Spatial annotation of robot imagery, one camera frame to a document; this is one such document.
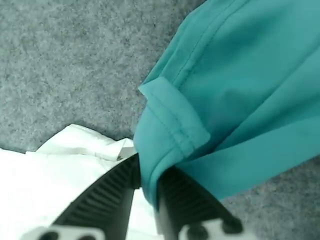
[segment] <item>teal cloth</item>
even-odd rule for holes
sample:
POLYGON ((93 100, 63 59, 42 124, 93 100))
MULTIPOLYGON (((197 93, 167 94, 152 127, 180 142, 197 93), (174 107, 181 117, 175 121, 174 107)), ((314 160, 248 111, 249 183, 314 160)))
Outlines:
POLYGON ((219 199, 320 153, 320 1, 207 0, 140 91, 146 199, 176 165, 219 199))

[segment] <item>gray carpet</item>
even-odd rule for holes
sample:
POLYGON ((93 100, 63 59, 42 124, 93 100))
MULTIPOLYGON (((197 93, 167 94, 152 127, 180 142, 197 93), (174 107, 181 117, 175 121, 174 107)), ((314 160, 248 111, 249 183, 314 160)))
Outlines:
MULTIPOLYGON (((202 1, 0 0, 0 148, 35 150, 71 123, 131 137, 139 84, 202 1)), ((224 202, 261 240, 318 240, 319 170, 311 160, 224 202)))

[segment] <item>robotic arm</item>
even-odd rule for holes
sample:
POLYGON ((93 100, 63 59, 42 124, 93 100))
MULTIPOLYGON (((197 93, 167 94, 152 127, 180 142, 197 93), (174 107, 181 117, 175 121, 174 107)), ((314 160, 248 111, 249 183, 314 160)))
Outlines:
MULTIPOLYGON (((125 240, 139 156, 121 162, 74 200, 50 227, 21 240, 125 240)), ((176 167, 158 181, 157 218, 165 240, 257 240, 214 196, 176 167)))

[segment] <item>white fabric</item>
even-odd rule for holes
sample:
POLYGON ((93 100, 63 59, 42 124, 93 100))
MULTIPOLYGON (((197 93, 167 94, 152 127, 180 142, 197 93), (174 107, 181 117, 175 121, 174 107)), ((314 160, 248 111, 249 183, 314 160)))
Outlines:
MULTIPOLYGON (((36 152, 0 149, 0 239, 50 225, 97 178, 135 153, 133 141, 70 125, 36 152)), ((136 190, 127 240, 162 240, 153 208, 136 190)))

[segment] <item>teal fabric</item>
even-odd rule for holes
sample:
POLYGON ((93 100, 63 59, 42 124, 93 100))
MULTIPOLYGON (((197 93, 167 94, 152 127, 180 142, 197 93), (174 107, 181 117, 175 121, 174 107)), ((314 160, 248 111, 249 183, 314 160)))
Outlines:
POLYGON ((219 199, 320 153, 320 2, 207 0, 140 91, 134 135, 155 207, 177 165, 219 199))

